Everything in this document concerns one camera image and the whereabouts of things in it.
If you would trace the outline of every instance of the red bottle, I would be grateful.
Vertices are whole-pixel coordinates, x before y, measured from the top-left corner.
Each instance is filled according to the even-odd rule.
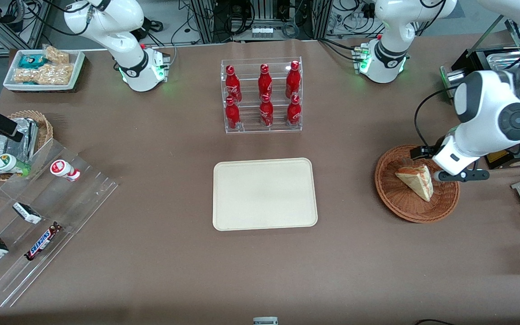
[[[292,95],[297,94],[300,89],[300,72],[298,68],[300,67],[300,62],[293,61],[290,64],[290,71],[288,76],[286,77],[286,98],[290,98]]]
[[[228,96],[232,96],[238,103],[242,101],[242,90],[240,89],[240,80],[234,72],[234,66],[226,67],[226,90]]]
[[[291,103],[288,106],[286,124],[289,127],[297,126],[302,116],[302,107],[300,106],[300,97],[297,94],[292,95]]]
[[[259,96],[262,99],[262,95],[272,95],[272,77],[268,72],[268,64],[262,64],[260,66],[260,78],[258,78],[258,90]]]
[[[270,127],[273,121],[274,106],[270,103],[270,94],[262,94],[262,103],[260,103],[260,124],[265,127]]]
[[[226,118],[227,125],[232,130],[237,130],[242,127],[242,122],[240,121],[240,111],[234,103],[233,97],[226,98]]]

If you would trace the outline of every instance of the clear acrylic shelf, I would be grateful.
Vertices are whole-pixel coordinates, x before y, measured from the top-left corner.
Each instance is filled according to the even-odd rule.
[[[56,159],[78,168],[80,179],[70,182],[52,175],[49,168]],[[54,139],[29,163],[28,177],[13,176],[0,187],[0,237],[9,249],[0,257],[0,306],[12,306],[20,298],[117,187]],[[17,201],[31,206],[43,219],[38,224],[23,220],[12,208]],[[23,255],[54,222],[64,228],[33,261],[27,261]]]
[[[295,127],[289,127],[286,124],[288,105],[290,99],[286,97],[286,77],[290,71],[290,64],[293,60],[300,62],[300,74],[303,75],[302,57],[285,57],[285,58],[253,58],[243,60],[222,60],[220,70],[220,87],[222,90],[224,129],[226,133],[250,133],[250,132],[299,132],[302,130],[302,116],[300,123]],[[260,77],[260,65],[268,64],[270,68],[270,76],[272,77],[272,105],[274,106],[274,123],[270,127],[264,127],[260,124],[260,97],[258,93],[258,77]],[[226,118],[226,98],[228,91],[226,89],[226,66],[233,65],[240,80],[242,90],[242,101],[238,103],[240,109],[240,120],[242,127],[238,130],[232,130],[228,127]],[[302,84],[301,78],[298,95],[300,104],[302,105],[302,114],[304,113],[304,104],[302,101]]]

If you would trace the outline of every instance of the brown table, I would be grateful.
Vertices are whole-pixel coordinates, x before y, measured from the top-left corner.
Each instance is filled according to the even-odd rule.
[[[477,38],[417,39],[406,70],[384,85],[317,42],[287,41],[181,48],[169,82],[148,93],[131,91],[104,51],[86,54],[76,94],[4,90],[2,113],[45,113],[60,142],[120,187],[16,306],[0,308],[0,324],[520,324],[510,189],[520,169],[462,184],[455,212],[426,225],[394,216],[373,183],[386,150],[419,143],[413,112],[442,88],[439,66]],[[286,56],[304,62],[305,129],[226,135],[220,60]],[[419,123],[434,141],[458,120],[439,97]],[[215,164],[288,157],[312,161],[315,226],[213,228]]]

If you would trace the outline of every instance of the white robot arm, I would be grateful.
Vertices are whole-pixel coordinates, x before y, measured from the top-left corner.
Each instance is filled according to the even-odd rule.
[[[88,10],[77,10],[90,4]],[[106,47],[130,88],[147,91],[167,77],[163,55],[142,49],[130,33],[142,27],[144,13],[136,0],[86,0],[66,7],[65,22],[75,33]]]
[[[478,2],[520,27],[520,0]],[[413,158],[432,157],[444,169],[437,175],[441,181],[471,180],[469,164],[520,144],[520,68],[469,74],[456,89],[454,103],[461,124],[436,146],[411,151]]]
[[[406,53],[415,38],[412,22],[444,18],[457,0],[378,0],[377,18],[384,24],[380,40],[361,45],[359,72],[378,83],[392,82],[402,71]]]

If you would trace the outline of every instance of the wicker basket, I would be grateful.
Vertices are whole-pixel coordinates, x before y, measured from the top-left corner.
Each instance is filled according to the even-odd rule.
[[[427,165],[431,174],[441,170],[432,160],[411,160],[410,150],[416,146],[405,144],[388,150],[378,160],[374,183],[382,202],[397,216],[411,222],[430,223],[448,216],[459,202],[460,186],[457,181],[441,182],[433,179],[435,193],[430,202],[424,201],[403,183],[395,172],[401,167]]]
[[[45,116],[38,111],[19,111],[17,113],[13,113],[8,116],[10,119],[15,119],[16,117],[29,117],[37,122],[37,142],[35,143],[35,148],[33,152],[37,152],[39,148],[41,148],[49,139],[53,138],[53,127],[47,121]],[[6,173],[0,175],[0,181],[6,181],[11,177],[12,174]]]

